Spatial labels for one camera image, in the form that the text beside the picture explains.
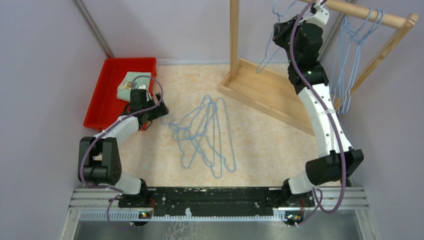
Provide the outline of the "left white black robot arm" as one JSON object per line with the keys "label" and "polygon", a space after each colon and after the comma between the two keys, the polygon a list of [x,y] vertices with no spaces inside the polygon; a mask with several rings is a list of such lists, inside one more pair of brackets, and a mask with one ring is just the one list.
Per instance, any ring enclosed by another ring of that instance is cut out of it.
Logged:
{"label": "left white black robot arm", "polygon": [[147,184],[123,170],[119,147],[147,123],[168,113],[160,93],[152,96],[145,89],[131,90],[130,102],[111,126],[80,140],[77,171],[80,182],[89,188],[112,189],[130,195],[136,206],[146,206],[150,200]]}

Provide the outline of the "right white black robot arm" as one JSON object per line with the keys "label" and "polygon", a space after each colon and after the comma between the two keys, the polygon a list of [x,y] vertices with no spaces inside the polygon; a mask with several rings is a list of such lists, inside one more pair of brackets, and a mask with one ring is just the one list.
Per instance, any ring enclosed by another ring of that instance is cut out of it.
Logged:
{"label": "right white black robot arm", "polygon": [[362,150],[352,147],[340,126],[327,74],[318,61],[323,29],[308,20],[295,25],[298,18],[274,24],[272,40],[287,53],[288,79],[307,111],[318,157],[308,161],[299,175],[284,181],[281,199],[287,206],[295,206],[301,194],[314,187],[344,180],[364,159]]}

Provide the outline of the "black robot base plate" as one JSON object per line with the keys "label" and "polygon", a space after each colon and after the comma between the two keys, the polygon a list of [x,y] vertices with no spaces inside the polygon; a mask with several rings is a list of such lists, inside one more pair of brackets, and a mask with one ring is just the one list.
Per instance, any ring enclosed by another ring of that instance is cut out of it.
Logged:
{"label": "black robot base plate", "polygon": [[312,192],[281,187],[153,187],[146,198],[124,194],[120,208],[147,208],[155,217],[268,217],[278,208],[314,207]]}

